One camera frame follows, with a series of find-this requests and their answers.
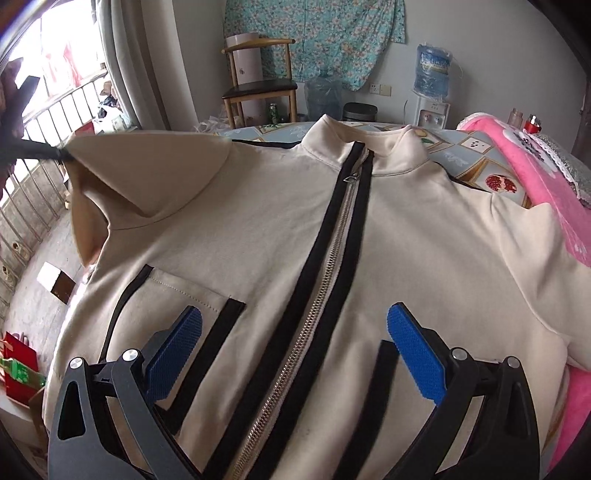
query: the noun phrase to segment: blue gripper pad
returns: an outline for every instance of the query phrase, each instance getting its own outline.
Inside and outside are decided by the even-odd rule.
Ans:
[[[168,338],[146,368],[145,395],[148,404],[168,397],[201,337],[202,328],[201,312],[195,307],[188,307],[183,317],[175,322]]]
[[[439,405],[446,393],[445,369],[419,328],[403,304],[397,303],[388,310],[388,333],[414,382],[423,397]]]

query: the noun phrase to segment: black trash bin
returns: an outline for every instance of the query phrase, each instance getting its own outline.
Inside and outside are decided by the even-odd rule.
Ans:
[[[349,102],[343,108],[343,122],[375,122],[377,114],[375,105]]]

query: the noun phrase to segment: concrete floor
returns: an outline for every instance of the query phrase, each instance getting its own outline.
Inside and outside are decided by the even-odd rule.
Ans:
[[[76,284],[83,267],[74,239],[70,212],[66,211],[43,239],[21,276],[6,315],[3,331],[24,333],[37,351],[39,369],[47,373],[67,306],[37,281],[44,262],[64,271]]]

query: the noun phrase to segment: patterned tablecloth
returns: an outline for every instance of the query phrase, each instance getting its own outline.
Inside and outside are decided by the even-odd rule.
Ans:
[[[377,122],[343,122],[350,127],[370,132],[398,130],[402,125]],[[298,142],[314,122],[263,125],[221,132],[235,140],[257,142]],[[429,159],[439,163],[459,181],[485,192],[498,193],[523,206],[531,202],[511,165],[495,147],[491,138],[479,131],[427,130],[414,127],[414,132],[427,149]]]

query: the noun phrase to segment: metal zipper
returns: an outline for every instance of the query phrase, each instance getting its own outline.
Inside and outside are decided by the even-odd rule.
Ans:
[[[330,283],[335,274],[336,261],[339,255],[343,237],[345,235],[345,226],[347,225],[351,205],[353,203],[353,197],[355,196],[355,187],[357,181],[359,180],[359,171],[361,170],[361,165],[368,158],[368,156],[369,150],[366,148],[353,166],[352,174],[349,177],[343,179],[343,181],[348,183],[347,191],[345,192],[345,199],[343,201],[342,211],[339,215],[335,237],[330,248],[328,258],[324,265],[324,273],[322,275],[322,281],[320,282],[320,288],[318,289],[318,292],[314,298],[314,302],[312,302],[308,315],[306,316],[306,321],[304,322],[300,333],[297,336],[295,341],[296,343],[292,347],[287,361],[283,365],[281,373],[273,385],[270,395],[267,397],[267,400],[262,406],[258,417],[248,432],[244,447],[238,456],[238,460],[234,464],[232,480],[239,480],[241,478],[245,467],[252,459],[255,449],[258,446],[258,443],[261,440],[261,437],[263,436],[269,421],[272,419],[280,399],[284,395],[288,385],[290,385],[291,380],[297,373],[296,366],[300,362],[302,354],[306,349],[306,345],[310,340],[310,336],[316,328],[320,310],[324,304]]]

